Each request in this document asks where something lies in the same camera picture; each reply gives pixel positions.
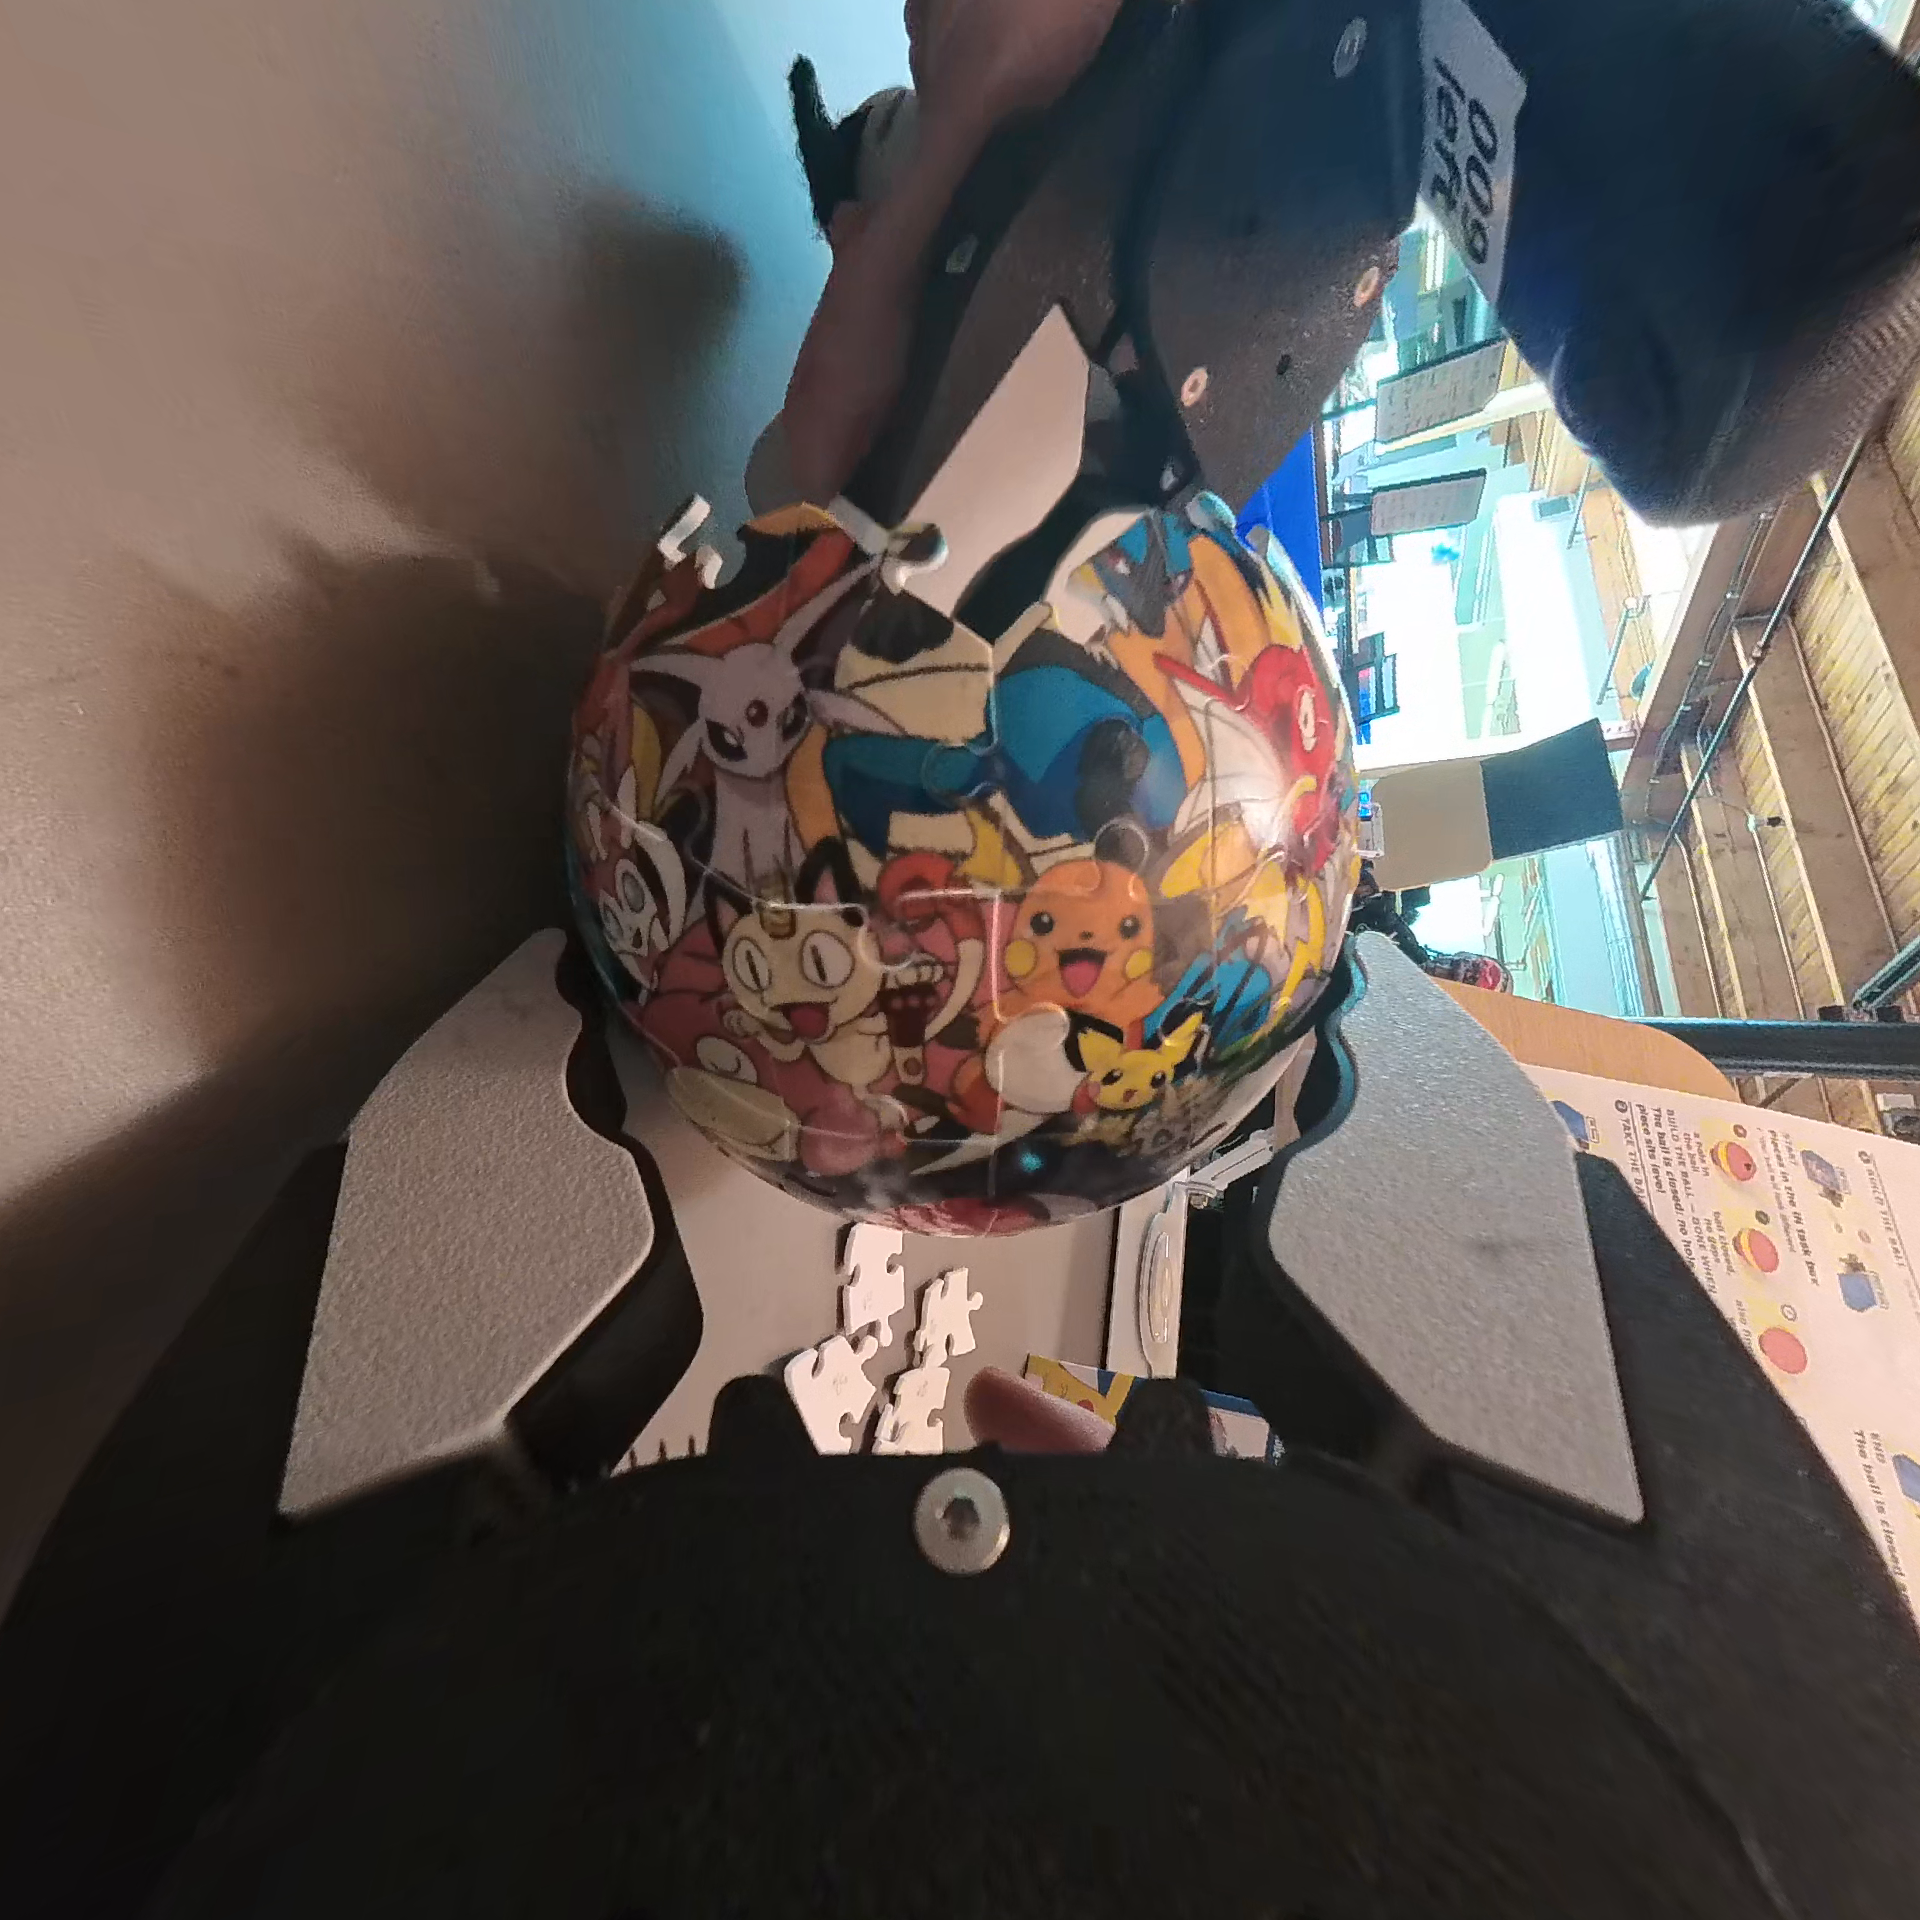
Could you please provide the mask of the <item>person's left hand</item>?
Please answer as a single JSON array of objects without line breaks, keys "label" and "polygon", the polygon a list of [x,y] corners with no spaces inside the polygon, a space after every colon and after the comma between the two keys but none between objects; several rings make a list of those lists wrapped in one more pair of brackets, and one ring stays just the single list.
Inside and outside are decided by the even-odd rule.
[{"label": "person's left hand", "polygon": [[830,505],[869,454],[918,322],[948,207],[1005,121],[1091,66],[1122,2],[909,2],[918,130],[879,201],[830,237],[833,268],[783,393],[795,499]]}]

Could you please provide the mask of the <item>blue puzzle box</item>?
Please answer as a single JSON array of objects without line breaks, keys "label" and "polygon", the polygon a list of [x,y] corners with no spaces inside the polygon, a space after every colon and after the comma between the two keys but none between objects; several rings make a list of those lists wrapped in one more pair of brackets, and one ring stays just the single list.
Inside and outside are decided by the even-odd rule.
[{"label": "blue puzzle box", "polygon": [[[1081,1362],[1061,1362],[1050,1354],[1026,1354],[1021,1378],[1045,1392],[1056,1400],[1074,1404],[1105,1426],[1116,1426],[1124,1404],[1132,1397],[1141,1385],[1166,1385],[1161,1378],[1137,1378],[1127,1371],[1093,1369]],[[1212,1450],[1219,1456],[1237,1461],[1261,1461],[1274,1464],[1285,1456],[1285,1441],[1278,1441],[1270,1419],[1241,1397],[1200,1392],[1212,1423]]]}]

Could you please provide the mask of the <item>printed instruction sheet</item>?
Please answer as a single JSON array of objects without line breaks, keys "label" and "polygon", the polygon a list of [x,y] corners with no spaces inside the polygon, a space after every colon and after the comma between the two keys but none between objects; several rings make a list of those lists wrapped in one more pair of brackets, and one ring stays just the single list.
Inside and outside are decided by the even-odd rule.
[{"label": "printed instruction sheet", "polygon": [[1796,1411],[1917,1613],[1917,1145],[1528,1069]]}]

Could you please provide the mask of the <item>black metal pole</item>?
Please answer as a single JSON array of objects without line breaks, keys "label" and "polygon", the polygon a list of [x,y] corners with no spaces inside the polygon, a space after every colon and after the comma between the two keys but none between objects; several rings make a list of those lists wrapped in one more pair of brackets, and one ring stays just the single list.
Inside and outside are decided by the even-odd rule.
[{"label": "black metal pole", "polygon": [[1917,1084],[1917,1021],[1629,1020],[1628,1026],[1690,1046],[1728,1079]]}]

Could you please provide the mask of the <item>colourful cartoon puzzle ball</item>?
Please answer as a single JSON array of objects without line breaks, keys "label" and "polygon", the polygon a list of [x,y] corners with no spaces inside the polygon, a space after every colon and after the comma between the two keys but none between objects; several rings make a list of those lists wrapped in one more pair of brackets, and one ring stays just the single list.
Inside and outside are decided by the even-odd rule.
[{"label": "colourful cartoon puzzle ball", "polygon": [[995,636],[938,532],[698,538],[612,614],[568,886],[674,1109],[847,1221],[1026,1234],[1222,1145],[1296,1058],[1363,877],[1357,723],[1288,549],[1122,517]]}]

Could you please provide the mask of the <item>blue plastic bin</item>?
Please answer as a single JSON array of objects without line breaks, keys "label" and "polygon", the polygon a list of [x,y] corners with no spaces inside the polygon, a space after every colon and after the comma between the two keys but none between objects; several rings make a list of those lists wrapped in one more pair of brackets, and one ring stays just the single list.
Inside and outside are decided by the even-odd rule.
[{"label": "blue plastic bin", "polygon": [[1301,575],[1309,601],[1322,611],[1322,471],[1315,459],[1315,427],[1309,427],[1237,508],[1237,538],[1261,555],[1278,544]]}]

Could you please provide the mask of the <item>wooden document board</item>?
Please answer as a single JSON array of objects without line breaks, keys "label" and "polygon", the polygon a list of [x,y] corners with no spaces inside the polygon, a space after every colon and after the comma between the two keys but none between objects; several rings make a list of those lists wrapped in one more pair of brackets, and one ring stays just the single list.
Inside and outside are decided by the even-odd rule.
[{"label": "wooden document board", "polygon": [[1646,1021],[1591,1016],[1559,1003],[1520,999],[1428,975],[1524,1069],[1559,1069],[1620,1084],[1741,1100],[1733,1082],[1703,1050]]}]

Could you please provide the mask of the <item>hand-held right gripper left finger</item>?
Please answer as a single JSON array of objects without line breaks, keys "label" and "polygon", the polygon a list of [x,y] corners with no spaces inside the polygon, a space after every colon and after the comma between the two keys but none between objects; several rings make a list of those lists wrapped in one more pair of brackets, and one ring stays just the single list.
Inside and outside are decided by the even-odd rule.
[{"label": "hand-held right gripper left finger", "polygon": [[609,1475],[691,1375],[694,1264],[590,996],[534,933],[349,1124],[285,1520],[476,1461]]}]

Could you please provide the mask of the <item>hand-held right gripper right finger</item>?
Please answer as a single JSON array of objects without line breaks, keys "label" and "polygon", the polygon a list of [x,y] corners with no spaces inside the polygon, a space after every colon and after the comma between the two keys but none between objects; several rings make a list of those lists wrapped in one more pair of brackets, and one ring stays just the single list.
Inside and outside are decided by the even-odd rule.
[{"label": "hand-held right gripper right finger", "polygon": [[1226,1264],[1226,1385],[1285,1441],[1405,1445],[1640,1524],[1571,1132],[1378,933],[1349,940],[1312,1035],[1301,1136]]}]

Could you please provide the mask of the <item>person's right hand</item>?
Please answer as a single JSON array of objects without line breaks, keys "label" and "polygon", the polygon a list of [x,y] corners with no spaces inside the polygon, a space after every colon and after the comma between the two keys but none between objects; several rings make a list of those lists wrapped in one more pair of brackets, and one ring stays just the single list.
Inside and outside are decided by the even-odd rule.
[{"label": "person's right hand", "polygon": [[981,1369],[966,1381],[964,1419],[977,1445],[1021,1456],[1096,1456],[1116,1436],[1100,1413],[1004,1369]]}]

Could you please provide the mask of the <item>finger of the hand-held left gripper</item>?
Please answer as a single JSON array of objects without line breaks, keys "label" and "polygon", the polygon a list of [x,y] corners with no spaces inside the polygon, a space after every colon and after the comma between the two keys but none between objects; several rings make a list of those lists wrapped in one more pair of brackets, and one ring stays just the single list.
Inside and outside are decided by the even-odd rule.
[{"label": "finger of the hand-held left gripper", "polygon": [[1091,364],[1089,503],[1091,513],[1157,508],[1186,494],[1200,463],[1182,404],[1164,371],[1122,348],[1122,367]]},{"label": "finger of the hand-held left gripper", "polygon": [[1013,367],[918,484],[895,538],[895,594],[942,616],[1000,616],[1050,598],[1107,513],[1073,505],[1085,471],[1091,353],[1051,302]]}]

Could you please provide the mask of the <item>loose white puzzle pieces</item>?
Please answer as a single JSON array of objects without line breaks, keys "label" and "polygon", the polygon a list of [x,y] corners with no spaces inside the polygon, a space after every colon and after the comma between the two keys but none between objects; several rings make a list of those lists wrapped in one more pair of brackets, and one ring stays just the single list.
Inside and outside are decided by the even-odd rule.
[{"label": "loose white puzzle pieces", "polygon": [[954,1362],[977,1352],[982,1297],[964,1264],[914,1297],[906,1234],[854,1226],[835,1266],[835,1331],[783,1365],[783,1387],[825,1456],[938,1456],[948,1450]]}]

